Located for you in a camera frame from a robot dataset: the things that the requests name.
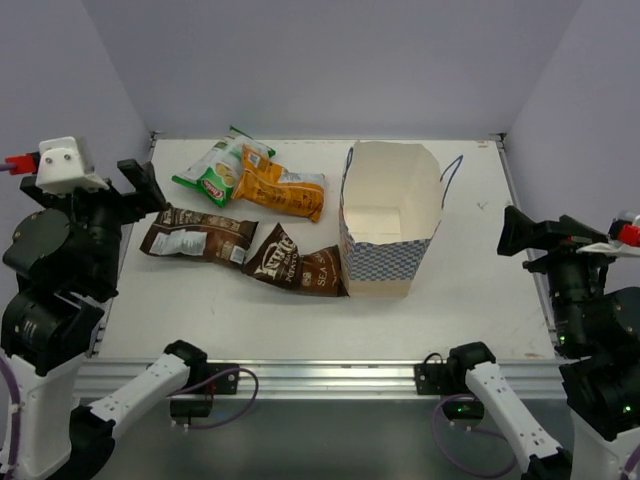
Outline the green Chuba chips bag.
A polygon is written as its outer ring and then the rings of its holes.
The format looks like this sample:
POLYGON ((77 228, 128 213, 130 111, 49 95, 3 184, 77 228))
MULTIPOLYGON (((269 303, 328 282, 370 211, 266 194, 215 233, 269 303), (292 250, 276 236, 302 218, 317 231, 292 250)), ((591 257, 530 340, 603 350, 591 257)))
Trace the green Chuba chips bag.
POLYGON ((230 125, 223 138, 189 168, 174 174, 171 180, 202 193, 214 205, 224 208, 242 175, 242 152, 245 146, 270 158, 276 155, 272 147, 230 125))

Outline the dark brown snack bag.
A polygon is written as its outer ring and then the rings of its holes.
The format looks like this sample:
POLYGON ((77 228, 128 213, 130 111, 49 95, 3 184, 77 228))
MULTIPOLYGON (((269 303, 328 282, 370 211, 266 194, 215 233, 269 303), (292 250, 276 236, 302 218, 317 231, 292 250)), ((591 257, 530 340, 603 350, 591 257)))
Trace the dark brown snack bag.
POLYGON ((242 266, 242 273, 271 286, 304 295, 344 297, 342 262, 337 245, 301 254, 280 223, 242 266))
POLYGON ((186 259, 240 270, 258 226, 258 221, 170 205, 152 221, 139 250, 151 257, 186 259))

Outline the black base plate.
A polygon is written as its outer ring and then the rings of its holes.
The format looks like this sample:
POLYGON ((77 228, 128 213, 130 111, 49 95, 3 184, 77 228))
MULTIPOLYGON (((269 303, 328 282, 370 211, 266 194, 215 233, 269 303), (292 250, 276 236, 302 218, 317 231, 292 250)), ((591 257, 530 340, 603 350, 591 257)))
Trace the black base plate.
POLYGON ((193 399, 178 400, 171 398, 169 409, 173 420, 178 423, 190 423, 194 419, 206 418, 212 411, 216 394, 235 395, 238 386, 238 368, 234 363, 206 363, 195 367, 187 380, 185 388, 193 387, 207 380, 198 389, 188 392, 193 399))
POLYGON ((441 407, 440 416, 449 421, 465 422, 469 425, 477 425, 484 418, 485 409, 482 403, 454 378, 441 354, 431 353, 423 361, 415 364, 413 376, 418 395, 447 399, 441 407))

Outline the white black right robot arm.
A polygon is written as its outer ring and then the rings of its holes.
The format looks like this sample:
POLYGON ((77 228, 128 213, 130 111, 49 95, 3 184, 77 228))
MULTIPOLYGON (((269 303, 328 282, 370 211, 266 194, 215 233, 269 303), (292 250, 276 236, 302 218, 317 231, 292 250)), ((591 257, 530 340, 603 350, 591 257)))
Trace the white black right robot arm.
POLYGON ((636 479, 639 476, 639 329, 637 309, 622 301, 636 288, 606 292, 609 267, 639 255, 639 217, 621 212, 602 233, 563 215, 536 222, 504 210, 497 252, 542 251, 525 270, 546 276, 556 328, 559 373, 570 409, 574 447, 539 424, 482 342, 452 349, 451 389, 479 400, 511 447, 524 479, 636 479))

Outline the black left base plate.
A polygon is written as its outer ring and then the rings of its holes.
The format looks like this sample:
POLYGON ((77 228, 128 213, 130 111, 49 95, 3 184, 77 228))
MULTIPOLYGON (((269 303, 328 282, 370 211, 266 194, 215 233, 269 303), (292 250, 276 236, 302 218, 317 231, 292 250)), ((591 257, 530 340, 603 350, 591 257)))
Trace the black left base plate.
POLYGON ((194 419, 206 418, 212 411, 216 394, 235 395, 238 386, 238 368, 234 363, 206 363, 195 367, 187 380, 185 388, 193 387, 207 380, 198 389, 188 392, 193 399, 178 400, 171 398, 169 409, 173 420, 178 423, 190 423, 194 419))

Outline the blue checkered paper bag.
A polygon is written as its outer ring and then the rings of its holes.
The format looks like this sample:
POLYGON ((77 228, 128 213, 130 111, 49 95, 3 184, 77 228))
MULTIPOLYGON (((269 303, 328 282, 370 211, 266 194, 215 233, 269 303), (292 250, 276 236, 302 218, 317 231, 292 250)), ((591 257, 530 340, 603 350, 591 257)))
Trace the blue checkered paper bag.
POLYGON ((339 250, 352 298, 403 298, 440 226, 464 156, 445 168, 421 144, 357 141, 339 193, 339 250))

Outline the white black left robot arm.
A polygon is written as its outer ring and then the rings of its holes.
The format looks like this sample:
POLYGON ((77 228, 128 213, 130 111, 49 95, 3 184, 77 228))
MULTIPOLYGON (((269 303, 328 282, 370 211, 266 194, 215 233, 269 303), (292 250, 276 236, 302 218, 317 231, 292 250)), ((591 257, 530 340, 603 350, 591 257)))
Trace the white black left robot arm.
POLYGON ((131 192, 99 177, 75 179, 60 194, 34 176, 21 181, 39 210, 16 227, 3 255, 18 282, 1 318, 1 374, 10 396, 1 449, 6 479, 90 479, 137 419, 171 394, 207 383, 205 352, 178 340, 112 394, 74 402, 93 333, 117 295, 122 229, 167 207, 150 163, 122 160, 118 169, 131 192))

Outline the yellow snack bag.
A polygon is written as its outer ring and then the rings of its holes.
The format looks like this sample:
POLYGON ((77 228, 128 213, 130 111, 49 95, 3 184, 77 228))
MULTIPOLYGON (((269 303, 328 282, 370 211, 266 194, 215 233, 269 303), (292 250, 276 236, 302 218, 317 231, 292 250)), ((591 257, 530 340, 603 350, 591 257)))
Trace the yellow snack bag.
POLYGON ((241 162, 234 200, 247 200, 314 223, 320 220, 325 200, 323 174, 291 172, 248 146, 242 149, 241 162))

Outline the aluminium mounting rail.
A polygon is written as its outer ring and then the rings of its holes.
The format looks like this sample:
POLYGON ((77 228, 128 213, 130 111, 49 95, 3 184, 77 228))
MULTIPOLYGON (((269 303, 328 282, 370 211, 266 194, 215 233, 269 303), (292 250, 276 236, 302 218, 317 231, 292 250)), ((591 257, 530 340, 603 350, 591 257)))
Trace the aluminium mounting rail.
MULTIPOLYGON (((91 358, 76 379, 74 395, 98 399, 144 371, 151 359, 91 358)), ((260 399, 269 400, 408 400, 417 396, 409 361, 269 361, 240 360, 259 378, 260 399)), ((506 360, 499 363, 505 380, 523 400, 564 400, 559 360, 506 360)))

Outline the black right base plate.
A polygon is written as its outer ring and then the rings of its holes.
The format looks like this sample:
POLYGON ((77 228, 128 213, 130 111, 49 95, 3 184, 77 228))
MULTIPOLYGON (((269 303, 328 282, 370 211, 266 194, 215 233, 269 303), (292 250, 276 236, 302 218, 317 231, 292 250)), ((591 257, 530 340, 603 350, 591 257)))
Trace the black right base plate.
POLYGON ((469 425, 477 425, 484 418, 485 409, 482 403, 454 378, 441 354, 431 353, 423 361, 415 364, 413 376, 418 395, 447 399, 441 407, 440 416, 449 421, 465 422, 469 425))

